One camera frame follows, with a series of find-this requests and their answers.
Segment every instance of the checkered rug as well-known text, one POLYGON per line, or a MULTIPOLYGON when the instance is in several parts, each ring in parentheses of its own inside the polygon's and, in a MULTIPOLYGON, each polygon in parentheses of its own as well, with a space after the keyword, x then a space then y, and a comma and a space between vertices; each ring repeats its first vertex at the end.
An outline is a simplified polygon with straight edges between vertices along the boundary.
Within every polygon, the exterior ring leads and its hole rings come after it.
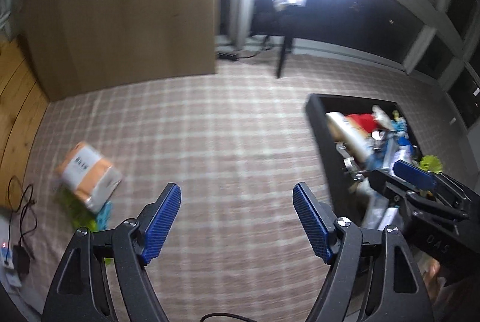
MULTIPOLYGON (((328 201, 325 175, 304 103, 310 93, 395 101, 424 154, 451 176, 467 177, 459 132, 445 100, 400 72, 293 55, 274 78, 272 53, 218 63, 211 76, 144 82, 52 103, 28 162, 39 228, 30 281, 46 297, 73 230, 52 192, 54 168, 85 140, 124 180, 112 196, 110 228, 137 216, 172 181, 182 206, 160 257, 147 271, 172 322, 233 312, 258 321, 304 321, 327 272, 314 256, 292 205, 306 182, 328 201)), ((114 268, 118 318, 127 321, 114 268)))

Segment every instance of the black storage box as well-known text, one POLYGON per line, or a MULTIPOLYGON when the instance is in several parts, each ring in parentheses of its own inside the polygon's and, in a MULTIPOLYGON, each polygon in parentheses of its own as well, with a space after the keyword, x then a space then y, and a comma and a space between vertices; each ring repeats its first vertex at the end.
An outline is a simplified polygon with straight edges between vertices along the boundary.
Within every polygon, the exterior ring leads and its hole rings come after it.
MULTIPOLYGON (((333 211, 337 216, 346 216, 355 223, 361 222, 360 213, 356 209, 354 199, 349 194, 345 165, 335 148, 335 142, 328 129, 325 114, 329 112, 340 112, 344 115, 371 114, 373 105, 378 105, 390 118, 393 118, 393 111, 395 110, 401 117, 405 117, 402 109, 395 102, 364 97, 311 94, 305 105, 305 112, 322 158, 333 211)), ((409 141, 412 145, 416 145, 421 153, 409 121, 406 118, 405 120, 408 125, 409 141)))

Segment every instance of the blue cloth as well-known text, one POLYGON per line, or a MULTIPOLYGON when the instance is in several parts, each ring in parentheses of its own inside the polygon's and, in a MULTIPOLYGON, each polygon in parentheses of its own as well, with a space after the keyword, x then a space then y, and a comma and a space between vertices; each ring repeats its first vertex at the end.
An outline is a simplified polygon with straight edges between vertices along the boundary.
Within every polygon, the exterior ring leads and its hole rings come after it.
POLYGON ((107 223, 110 219, 110 214, 112 212, 112 202, 106 202, 100 212, 97 214, 97 221, 98 231, 106 230, 107 223))

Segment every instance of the orange package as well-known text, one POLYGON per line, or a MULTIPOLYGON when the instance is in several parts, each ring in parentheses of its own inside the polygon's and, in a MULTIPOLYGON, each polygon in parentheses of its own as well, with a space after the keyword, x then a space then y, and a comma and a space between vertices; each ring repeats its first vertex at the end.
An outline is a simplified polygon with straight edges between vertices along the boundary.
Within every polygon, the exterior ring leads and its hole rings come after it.
POLYGON ((97 213, 120 183, 122 174, 85 142, 68 152, 56 172, 90 211, 97 213))

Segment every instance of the cable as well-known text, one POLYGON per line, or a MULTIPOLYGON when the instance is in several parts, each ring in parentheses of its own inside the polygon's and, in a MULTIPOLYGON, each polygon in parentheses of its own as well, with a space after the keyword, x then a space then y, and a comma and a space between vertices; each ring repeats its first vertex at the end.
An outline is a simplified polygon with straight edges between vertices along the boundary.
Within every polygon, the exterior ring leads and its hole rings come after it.
MULTIPOLYGON (((32 253, 32 249, 29 247, 29 245, 27 244, 27 242, 25 240, 25 236, 27 234, 35 231, 38 227, 38 218, 37 218, 37 215, 35 214, 35 211, 33 211, 33 208, 32 208, 32 206, 35 204, 35 200, 33 199, 33 184, 27 185, 25 190, 23 190, 23 185, 22 185, 21 181, 18 179, 18 177, 12 176, 10 178, 10 181, 8 182, 7 198, 8 198, 8 204, 10 205, 10 209, 11 209, 10 219, 8 221, 8 250, 10 250, 11 219, 13 218, 14 213, 20 212, 20 239, 18 240, 18 245, 21 246, 22 241, 23 241, 23 243, 24 243, 26 249, 28 250, 29 254, 31 254, 32 259, 35 259, 34 255, 32 253), (11 188, 11 185, 12 185, 13 181, 15 181, 18 184, 18 186, 20 187, 20 190, 22 191, 22 195, 20 197, 20 203, 18 204, 18 207, 15 210, 14 210, 14 207, 11 204, 11 200, 10 200, 10 188, 11 188), (28 190, 30 190, 30 197, 26 201, 25 205, 22 207, 23 199, 25 198, 28 190), (35 218, 35 226, 32 229, 24 232, 23 231, 23 220, 25 219, 25 216, 27 214, 28 209, 30 209, 30 211, 32 212, 32 215, 35 218)), ((8 253, 7 253, 7 256, 5 257, 5 263, 7 263, 7 257, 8 257, 8 253)))
POLYGON ((230 314, 229 312, 212 312, 211 314, 204 315, 202 319, 200 319, 200 322, 204 322, 208 318, 212 318, 212 317, 229 317, 229 318, 237 319, 239 321, 244 321, 244 322, 256 322, 253 319, 243 317, 237 314, 230 314))
POLYGON ((253 55, 249 55, 248 57, 238 57, 238 59, 253 58, 253 57, 256 57, 257 55, 259 55, 260 53, 262 53, 263 51, 271 50, 272 47, 267 47, 266 48, 266 44, 267 44, 268 39, 270 39, 270 35, 265 35, 265 38, 263 39, 262 44, 260 45, 260 50, 255 51, 255 53, 253 55))

